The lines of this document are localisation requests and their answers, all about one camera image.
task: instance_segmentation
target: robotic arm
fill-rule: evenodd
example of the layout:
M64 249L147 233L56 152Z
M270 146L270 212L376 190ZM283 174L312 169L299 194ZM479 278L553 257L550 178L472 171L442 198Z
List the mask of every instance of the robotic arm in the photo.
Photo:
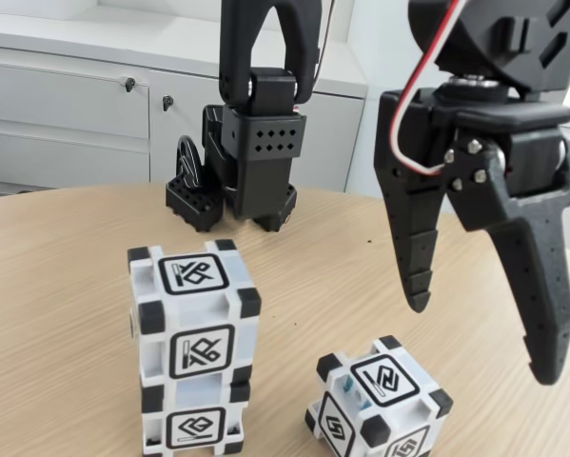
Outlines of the robotic arm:
M271 8L285 36L285 64L253 68L252 48ZM225 105L205 108L204 164L183 137L178 176L167 185L167 205L196 229L209 231L224 202L237 218L274 231L295 207L289 174L305 118L294 105L312 94L321 16L321 0L222 2ZM492 237L531 368L539 382L554 384L570 341L561 222L570 206L570 143L560 131L570 109L539 99L569 84L570 0L409 0L409 22L424 58L405 90L383 94L375 150L407 300L417 312L428 303L447 195L468 231ZM433 62L452 78L418 89Z
M424 58L383 95L375 152L405 295L425 309L447 194L466 230L490 234L532 371L554 384L570 341L570 109L539 98L570 81L570 0L410 0L409 21ZM416 90L431 58L453 76Z

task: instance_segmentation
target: white wire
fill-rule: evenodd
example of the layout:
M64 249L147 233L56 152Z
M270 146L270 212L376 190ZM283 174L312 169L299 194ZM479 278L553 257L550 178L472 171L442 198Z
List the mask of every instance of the white wire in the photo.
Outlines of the white wire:
M326 52L326 45L329 41L329 35L331 34L331 22L333 21L333 12L335 11L336 0L331 0L331 7L329 8L329 17L326 21L326 31L324 32L324 44L323 52L319 57L319 66L316 68L316 75L314 76L314 86L312 90L316 89L316 85L319 83L319 77L321 76L321 70L323 69L324 53Z
M407 109L409 108L409 105L411 104L411 101L413 100L414 96L416 95L416 92L418 91L423 73L425 72L426 68L430 65L433 65L437 60L437 58L439 57L439 54L441 53L443 46L445 46L445 43L447 42L447 39L449 38L452 29L454 29L454 26L458 22L458 19L462 14L462 10L464 9L464 6L466 5L467 2L468 0L459 0L456 5L453 5L453 10L451 11L449 19L447 18L447 14L445 15L443 21L446 21L446 23L445 24L442 23L442 25L440 26L441 34L435 37L436 41L431 45L432 49L428 50L430 53L423 57L424 60L423 63L421 60L420 63L421 67L416 68L416 70L418 70L419 73L416 74L415 78L414 75L412 74L412 78L410 78L409 82L407 83L408 87L405 88L405 91L403 92L403 98L397 107L397 111L395 113L395 117L392 121L392 126L390 128L390 146L392 148L393 154L399 160L399 162L401 162L404 166L416 171L419 174L424 174L428 176L434 176L440 174L442 168L444 167L444 164L432 168L427 168L424 165L419 164L418 162L404 155L399 145L399 132L401 131L401 123L403 121L405 113L407 112Z

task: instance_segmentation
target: black and white symbol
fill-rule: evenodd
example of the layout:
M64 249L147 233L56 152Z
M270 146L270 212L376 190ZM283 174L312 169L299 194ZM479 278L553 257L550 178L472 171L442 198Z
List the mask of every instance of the black and white symbol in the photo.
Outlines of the black and white symbol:
M331 432L331 436L336 440L345 440L344 428L340 419L333 416L326 416L326 426Z
M428 434L430 427L424 427L414 431L395 441L386 452L385 457L417 457Z
M396 392L399 389L399 375L391 367L380 366L377 379L373 379L368 370L364 370L363 375L381 397L387 396L385 390Z
M350 455L356 432L350 420L329 392L324 393L321 411L319 412L319 427L338 457Z
M160 273L165 289L171 295L208 292L229 285L221 261L214 254L162 259Z
M210 438L210 434L203 435L214 423L205 416L190 417L181 425L179 429L188 435L188 438L179 438L177 441L195 441Z
M229 367L234 326L200 328L177 333L170 340L170 377L187 378Z
M389 407L420 393L420 388L390 355L378 355L351 367L374 403Z
M222 407L175 412L167 418L167 446L170 449L204 447L224 439L226 410Z

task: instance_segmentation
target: ventilation hole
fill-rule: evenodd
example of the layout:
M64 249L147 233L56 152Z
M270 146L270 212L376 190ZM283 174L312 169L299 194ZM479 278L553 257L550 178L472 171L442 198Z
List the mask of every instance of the ventilation hole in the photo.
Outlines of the ventilation hole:
M551 27L554 27L569 10L570 0L557 0L551 10L547 12L547 18Z
M551 43L547 45L544 51L541 54L540 60L542 63L542 67L546 69L549 67L555 58L560 55L560 52L566 47L566 43L568 42L568 34L567 33L558 33Z

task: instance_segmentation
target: white cube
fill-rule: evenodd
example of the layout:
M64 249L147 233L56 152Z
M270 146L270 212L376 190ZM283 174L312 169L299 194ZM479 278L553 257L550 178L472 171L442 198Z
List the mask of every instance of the white cube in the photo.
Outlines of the white cube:
M317 371L324 397L305 422L338 457L428 457L453 406L392 336L365 357L329 354Z
M143 454L214 447L242 450L242 411L257 341L261 298L230 240L206 252L165 257L128 252L138 341Z

